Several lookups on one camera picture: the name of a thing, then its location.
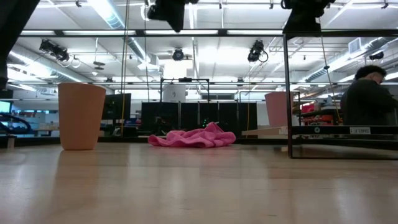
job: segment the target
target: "wooden floor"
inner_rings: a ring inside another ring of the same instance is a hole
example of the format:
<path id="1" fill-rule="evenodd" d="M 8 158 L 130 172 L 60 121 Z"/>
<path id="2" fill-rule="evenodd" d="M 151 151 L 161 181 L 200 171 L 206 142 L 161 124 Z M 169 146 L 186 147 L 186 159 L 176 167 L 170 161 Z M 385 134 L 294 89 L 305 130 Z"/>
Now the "wooden floor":
<path id="1" fill-rule="evenodd" d="M 239 145 L 0 152 L 1 224 L 396 224 L 397 211 L 393 161 L 290 160 Z"/>

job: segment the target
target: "pink towel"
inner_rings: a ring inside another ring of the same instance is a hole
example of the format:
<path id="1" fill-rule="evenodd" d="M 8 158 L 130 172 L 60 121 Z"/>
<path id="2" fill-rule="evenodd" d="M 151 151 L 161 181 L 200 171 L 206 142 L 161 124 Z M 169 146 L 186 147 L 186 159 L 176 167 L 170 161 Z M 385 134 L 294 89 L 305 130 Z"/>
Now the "pink towel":
<path id="1" fill-rule="evenodd" d="M 153 146 L 164 147 L 221 147 L 234 143 L 236 137 L 231 132 L 224 132 L 216 123 L 212 122 L 205 129 L 192 131 L 171 131 L 166 139 L 149 136 L 148 143 Z"/>

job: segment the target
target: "person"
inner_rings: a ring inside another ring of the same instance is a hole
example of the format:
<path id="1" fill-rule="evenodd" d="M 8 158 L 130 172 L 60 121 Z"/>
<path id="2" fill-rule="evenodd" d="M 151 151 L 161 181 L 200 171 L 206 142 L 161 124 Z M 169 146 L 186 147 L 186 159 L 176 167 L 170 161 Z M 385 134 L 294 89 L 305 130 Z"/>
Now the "person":
<path id="1" fill-rule="evenodd" d="M 343 124 L 347 126 L 385 126 L 387 115 L 398 103 L 386 88 L 380 86 L 387 72 L 378 66 L 360 68 L 354 82 L 341 99 Z"/>

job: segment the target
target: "dark hair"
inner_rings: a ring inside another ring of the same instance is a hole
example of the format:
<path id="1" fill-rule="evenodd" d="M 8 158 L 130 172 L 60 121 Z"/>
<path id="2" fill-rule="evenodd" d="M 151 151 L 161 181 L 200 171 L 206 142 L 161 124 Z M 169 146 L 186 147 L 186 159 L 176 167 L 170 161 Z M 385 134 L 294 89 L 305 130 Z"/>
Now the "dark hair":
<path id="1" fill-rule="evenodd" d="M 360 78 L 364 78 L 370 73 L 377 72 L 380 73 L 383 77 L 387 75 L 387 72 L 381 67 L 375 65 L 367 65 L 365 67 L 360 68 L 355 74 L 355 80 L 359 80 Z"/>

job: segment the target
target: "black shirt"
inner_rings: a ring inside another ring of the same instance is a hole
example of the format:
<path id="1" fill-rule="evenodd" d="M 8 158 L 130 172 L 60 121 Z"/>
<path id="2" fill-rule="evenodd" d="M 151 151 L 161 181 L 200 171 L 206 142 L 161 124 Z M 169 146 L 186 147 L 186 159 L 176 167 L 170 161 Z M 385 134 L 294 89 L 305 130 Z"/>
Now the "black shirt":
<path id="1" fill-rule="evenodd" d="M 372 80 L 353 82 L 341 99 L 344 125 L 388 125 L 387 114 L 397 107 L 389 91 Z"/>

